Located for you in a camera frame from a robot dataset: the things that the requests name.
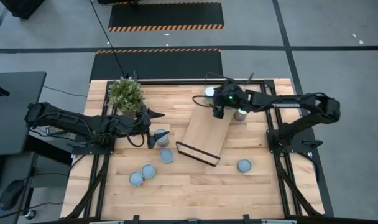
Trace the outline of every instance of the green plant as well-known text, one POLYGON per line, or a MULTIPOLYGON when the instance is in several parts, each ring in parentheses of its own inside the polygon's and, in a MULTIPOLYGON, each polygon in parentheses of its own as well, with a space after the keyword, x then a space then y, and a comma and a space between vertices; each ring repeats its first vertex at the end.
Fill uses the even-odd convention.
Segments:
POLYGON ((110 88, 110 103, 119 108, 121 111, 137 111, 141 106, 143 97, 141 85, 134 80, 120 79, 116 80, 110 88))

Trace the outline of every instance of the computer mouse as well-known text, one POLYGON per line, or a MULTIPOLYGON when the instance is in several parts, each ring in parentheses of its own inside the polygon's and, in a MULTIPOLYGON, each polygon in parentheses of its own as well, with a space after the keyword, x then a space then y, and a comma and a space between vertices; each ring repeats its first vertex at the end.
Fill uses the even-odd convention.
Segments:
POLYGON ((21 196, 24 188, 25 183, 23 180, 12 181, 1 194, 0 208, 4 211, 13 208, 19 200, 19 196, 21 196))

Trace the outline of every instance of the plant pot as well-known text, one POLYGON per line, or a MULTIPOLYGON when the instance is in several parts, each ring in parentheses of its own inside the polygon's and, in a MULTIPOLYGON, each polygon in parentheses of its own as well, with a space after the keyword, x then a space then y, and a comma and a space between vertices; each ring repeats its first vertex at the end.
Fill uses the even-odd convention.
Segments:
POLYGON ((125 109, 120 109, 119 108, 119 111, 124 114, 124 115, 128 115, 132 118, 136 118, 137 117, 137 113, 141 110, 141 106, 138 106, 138 109, 136 110, 125 110, 125 109))

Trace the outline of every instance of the black floor mat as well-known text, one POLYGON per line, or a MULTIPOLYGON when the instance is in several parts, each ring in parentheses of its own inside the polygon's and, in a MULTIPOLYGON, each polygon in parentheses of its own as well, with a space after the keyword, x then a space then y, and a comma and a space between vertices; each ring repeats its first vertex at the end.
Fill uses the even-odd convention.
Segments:
POLYGON ((220 2, 115 3, 109 21, 110 32, 155 30, 222 29, 220 2))
MULTIPOLYGON (((222 74, 219 49, 131 49, 116 50, 122 69, 138 79, 205 78, 207 72, 222 74)), ((91 80, 122 77, 112 50, 96 53, 91 80)))

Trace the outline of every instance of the black and orange striped tape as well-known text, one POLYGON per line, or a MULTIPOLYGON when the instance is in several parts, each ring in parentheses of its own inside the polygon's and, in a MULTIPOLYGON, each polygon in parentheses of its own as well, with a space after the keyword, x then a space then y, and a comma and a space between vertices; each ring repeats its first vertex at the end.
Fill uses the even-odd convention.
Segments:
MULTIPOLYGON (((156 52, 205 52, 213 51, 220 52, 221 49, 218 48, 208 48, 208 49, 137 49, 137 50, 115 50, 114 53, 156 53, 156 52)), ((99 50, 97 54, 110 54, 113 50, 99 50)))
MULTIPOLYGON (((113 6, 122 5, 122 4, 129 4, 126 2, 116 2, 113 3, 113 6)), ((165 2, 165 3, 159 3, 159 2, 140 2, 138 5, 154 5, 154 4, 221 4, 220 2, 165 2)))
POLYGON ((205 30, 223 29, 222 24, 204 25, 164 25, 164 26, 129 26, 129 27, 109 27, 109 32, 138 32, 138 31, 160 31, 160 30, 205 30))

